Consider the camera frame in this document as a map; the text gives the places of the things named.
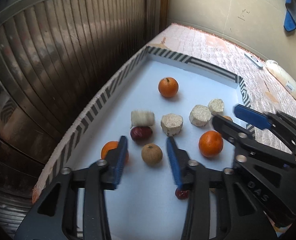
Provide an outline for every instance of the blue hanging object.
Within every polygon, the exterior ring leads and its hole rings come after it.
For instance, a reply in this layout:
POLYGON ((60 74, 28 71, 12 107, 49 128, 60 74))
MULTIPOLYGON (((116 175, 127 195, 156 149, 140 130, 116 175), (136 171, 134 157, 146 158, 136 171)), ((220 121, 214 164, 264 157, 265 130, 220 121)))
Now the blue hanging object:
POLYGON ((286 18, 283 26, 287 32, 296 29, 296 4, 293 0, 286 0, 286 18))

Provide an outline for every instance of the brown round fruit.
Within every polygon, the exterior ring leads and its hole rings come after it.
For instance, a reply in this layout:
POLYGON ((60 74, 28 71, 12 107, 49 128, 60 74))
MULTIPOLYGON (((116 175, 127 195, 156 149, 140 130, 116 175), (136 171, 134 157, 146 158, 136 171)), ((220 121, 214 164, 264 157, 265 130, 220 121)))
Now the brown round fruit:
POLYGON ((189 190, 180 190, 177 188, 175 191, 175 195, 177 199, 180 199, 180 200, 187 199, 189 197, 189 190))
POLYGON ((229 117, 229 116, 227 116, 227 115, 224 115, 224 116, 222 116, 222 117, 224 117, 225 119, 228 119, 228 120, 230 120, 231 122, 233 122, 232 118, 229 117))
POLYGON ((223 139, 216 131, 205 132, 199 139, 199 150, 205 157, 214 157, 223 149, 223 139))
MULTIPOLYGON (((101 158, 104 159, 106 158, 106 155, 108 153, 108 151, 112 150, 112 149, 116 149, 118 147, 118 142, 117 141, 110 141, 107 142, 104 147, 101 149, 101 158)), ((128 162, 129 159, 129 153, 127 152, 126 157, 125 157, 125 163, 128 162)))
POLYGON ((151 135, 152 135, 152 129, 149 126, 134 127, 130 131, 130 136, 134 141, 146 140, 150 138, 151 135))
POLYGON ((172 98, 178 92, 179 85, 178 82, 171 77, 166 77, 160 80, 158 85, 158 90, 162 96, 165 98, 172 98))
POLYGON ((159 146, 148 143, 141 150, 141 157, 149 166, 156 165, 162 160, 162 150, 159 146))

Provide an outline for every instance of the black and white striped border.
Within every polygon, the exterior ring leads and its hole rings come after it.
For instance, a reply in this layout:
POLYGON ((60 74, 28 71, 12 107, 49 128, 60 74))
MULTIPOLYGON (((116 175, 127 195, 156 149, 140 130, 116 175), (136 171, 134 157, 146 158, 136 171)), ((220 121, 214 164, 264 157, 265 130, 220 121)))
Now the black and white striped border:
MULTIPOLYGON (((239 76, 237 74, 234 74, 234 73, 232 73, 232 72, 230 72, 230 71, 228 71, 226 69, 223 69, 221 67, 218 67, 218 66, 216 66, 214 64, 211 64, 209 62, 203 61, 201 59, 190 57, 188 55, 185 55, 185 54, 182 54, 182 53, 179 53, 179 52, 175 52, 175 51, 171 51, 171 50, 168 50, 168 49, 161 49, 161 48, 157 48, 157 47, 148 47, 148 53, 156 55, 156 56, 176 60, 176 61, 188 64, 188 65, 196 66, 196 67, 201 68, 201 69, 203 69, 205 71, 208 71, 210 73, 213 73, 215 75, 218 75, 220 77, 223 77, 225 79, 228 79, 228 80, 230 80, 232 82, 235 82, 235 83, 239 84, 243 104, 246 107, 251 108, 250 98, 249 98, 249 95, 247 93, 246 85, 244 83, 244 79, 241 76, 239 76)), ((246 129, 248 131, 250 131, 252 136, 255 138, 254 126, 247 123, 246 124, 246 129)))
POLYGON ((107 84, 104 86, 105 87, 104 91, 99 96, 96 95, 97 100, 90 107, 89 111, 86 112, 85 117, 81 119, 75 131, 73 131, 72 134, 70 135, 70 139, 62 148, 59 158, 57 158, 55 164, 52 167, 51 173, 48 175, 46 186, 48 186, 51 183, 53 178, 58 175, 60 170, 67 163, 67 161, 71 156, 72 151, 75 149, 75 147, 79 143, 81 136, 84 135, 89 125, 93 122, 93 120, 96 118, 100 110, 103 108, 103 106, 106 104, 109 98, 116 91, 116 88, 119 87, 120 84, 123 82, 123 80, 125 80, 125 78, 129 75, 129 73, 131 73, 131 71, 134 70, 135 66, 146 58, 147 53, 148 53, 148 48, 145 47, 138 54, 136 54, 129 61, 127 61, 121 67, 120 69, 121 71, 118 73, 118 75, 114 75, 112 79, 110 79, 109 82, 107 82, 107 84))

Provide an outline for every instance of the pink bedspread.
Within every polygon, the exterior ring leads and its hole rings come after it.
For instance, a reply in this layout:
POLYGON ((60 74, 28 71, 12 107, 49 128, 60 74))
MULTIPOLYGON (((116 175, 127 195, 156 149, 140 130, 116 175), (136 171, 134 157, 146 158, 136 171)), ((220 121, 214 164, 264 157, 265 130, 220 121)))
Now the pink bedspread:
MULTIPOLYGON (((282 111, 296 118, 296 100, 264 67, 257 69, 245 56, 247 50, 212 34, 195 30, 190 27, 172 24, 149 45, 166 46, 192 57, 210 62, 245 80, 251 100, 251 108, 259 112, 282 111)), ((255 129, 256 140, 276 149, 291 152, 270 131, 255 129)))

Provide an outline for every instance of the white label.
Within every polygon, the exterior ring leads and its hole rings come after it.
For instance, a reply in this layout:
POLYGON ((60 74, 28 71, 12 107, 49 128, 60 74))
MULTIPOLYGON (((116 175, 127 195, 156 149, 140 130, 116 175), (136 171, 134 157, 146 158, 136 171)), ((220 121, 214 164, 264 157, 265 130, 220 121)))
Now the white label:
POLYGON ((287 82, 286 83, 286 90, 288 90, 289 92, 292 93, 294 91, 294 87, 289 82, 287 82))

